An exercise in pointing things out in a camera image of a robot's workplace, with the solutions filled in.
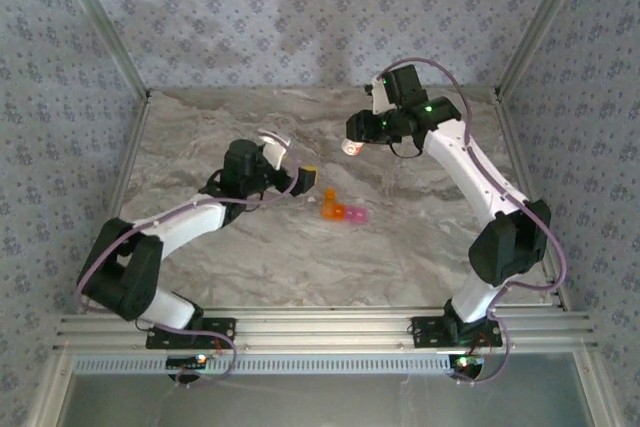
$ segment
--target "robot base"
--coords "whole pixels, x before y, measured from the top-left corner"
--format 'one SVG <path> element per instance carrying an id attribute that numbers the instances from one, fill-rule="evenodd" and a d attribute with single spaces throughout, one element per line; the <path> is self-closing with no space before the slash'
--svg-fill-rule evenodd
<path id="1" fill-rule="evenodd" d="M 233 318 L 202 318 L 193 328 L 188 330 L 204 330 L 224 334 L 231 340 L 236 335 L 236 319 Z M 219 341 L 220 348 L 228 349 L 229 346 Z M 147 334 L 147 349 L 150 350 L 213 350 L 216 348 L 216 339 L 213 337 L 173 334 L 159 328 L 152 328 Z"/>
<path id="2" fill-rule="evenodd" d="M 502 335 L 497 322 L 482 319 L 452 336 L 445 317 L 413 317 L 409 331 L 416 349 L 464 347 L 501 347 Z"/>

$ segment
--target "marble surface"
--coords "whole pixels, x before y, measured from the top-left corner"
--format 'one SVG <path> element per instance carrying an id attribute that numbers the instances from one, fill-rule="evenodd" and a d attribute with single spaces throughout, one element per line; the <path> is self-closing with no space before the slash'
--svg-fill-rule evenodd
<path id="1" fill-rule="evenodd" d="M 513 180 L 489 90 L 470 93 L 474 136 Z M 429 94 L 460 104 L 446 90 Z M 479 226 L 461 192 L 428 156 L 402 160 L 384 146 L 365 146 L 357 157 L 342 153 L 346 119 L 368 108 L 370 99 L 357 88 L 154 92 L 124 219 L 190 198 L 222 166 L 229 143 L 257 140 L 260 126 L 291 136 L 296 156 L 319 171 L 309 194 L 243 214 L 174 252 L 163 264 L 161 285 L 205 307 L 439 306 L 450 298 L 470 270 L 467 250 Z M 327 187 L 341 202 L 369 209 L 369 222 L 323 220 L 319 202 Z M 540 266 L 527 277 L 544 282 Z M 546 301 L 521 290 L 505 297 L 509 303 Z"/>

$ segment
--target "orange block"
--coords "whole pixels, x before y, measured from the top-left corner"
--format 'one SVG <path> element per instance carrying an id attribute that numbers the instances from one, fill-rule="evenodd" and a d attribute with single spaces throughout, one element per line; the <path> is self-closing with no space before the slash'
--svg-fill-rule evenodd
<path id="1" fill-rule="evenodd" d="M 322 218 L 327 220 L 344 220 L 347 209 L 343 204 L 336 203 L 336 191 L 327 189 L 324 191 L 322 202 Z"/>
<path id="2" fill-rule="evenodd" d="M 322 203 L 322 218 L 333 219 L 333 211 L 336 208 L 336 203 L 331 201 L 324 201 Z"/>
<path id="3" fill-rule="evenodd" d="M 334 189 L 327 189 L 324 191 L 324 201 L 325 202 L 335 202 L 336 201 L 336 191 Z"/>

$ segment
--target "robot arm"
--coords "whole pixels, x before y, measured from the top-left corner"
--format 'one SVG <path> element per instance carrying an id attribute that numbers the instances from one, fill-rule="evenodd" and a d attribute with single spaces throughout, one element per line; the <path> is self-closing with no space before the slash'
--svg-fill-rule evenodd
<path id="1" fill-rule="evenodd" d="M 423 152 L 431 155 L 451 176 L 483 229 L 469 249 L 473 271 L 445 305 L 445 325 L 456 341 L 459 334 L 485 321 L 488 306 L 505 282 L 527 272 L 542 259 L 546 237 L 481 174 L 466 152 L 462 116 L 447 98 L 427 97 L 413 65 L 374 78 L 365 91 L 373 97 L 373 110 L 360 111 L 347 121 L 344 152 L 356 155 L 365 143 L 392 146 L 404 137 L 411 137 L 418 155 Z M 473 139 L 469 146 L 511 196 L 549 224 L 551 214 L 543 201 L 529 202 L 500 174 Z"/>
<path id="2" fill-rule="evenodd" d="M 266 142 L 263 146 L 246 139 L 233 141 L 225 154 L 223 168 L 187 202 L 147 219 L 107 221 L 78 279 L 79 285 L 85 283 L 82 293 L 127 321 L 143 319 L 174 329 L 193 327 L 202 311 L 193 302 L 158 287 L 162 261 L 196 237 L 235 220 L 247 208 L 246 203 L 235 200 L 262 196 L 270 187 L 297 196 L 315 183 L 313 169 L 299 168 L 298 175 L 291 177 L 281 168 L 285 154 L 281 144 L 289 145 L 289 139 L 262 133 Z M 135 233 L 88 280 L 84 279 L 103 252 L 132 230 Z M 126 265 L 120 258 L 128 260 Z"/>

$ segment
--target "patterned wallpaper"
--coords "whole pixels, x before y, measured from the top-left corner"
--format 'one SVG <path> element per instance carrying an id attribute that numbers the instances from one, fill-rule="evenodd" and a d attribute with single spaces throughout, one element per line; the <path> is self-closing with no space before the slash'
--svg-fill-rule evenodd
<path id="1" fill-rule="evenodd" d="M 77 0 L 1 9 L 0 425 L 11 427 L 70 310 L 138 101 Z"/>
<path id="2" fill-rule="evenodd" d="M 567 0 L 509 105 L 593 312 L 621 407 L 640 426 L 640 0 Z"/>
<path id="3" fill-rule="evenodd" d="M 362 84 L 423 54 L 495 85 L 539 0 L 101 0 L 147 87 Z M 426 83 L 443 78 L 425 69 Z"/>

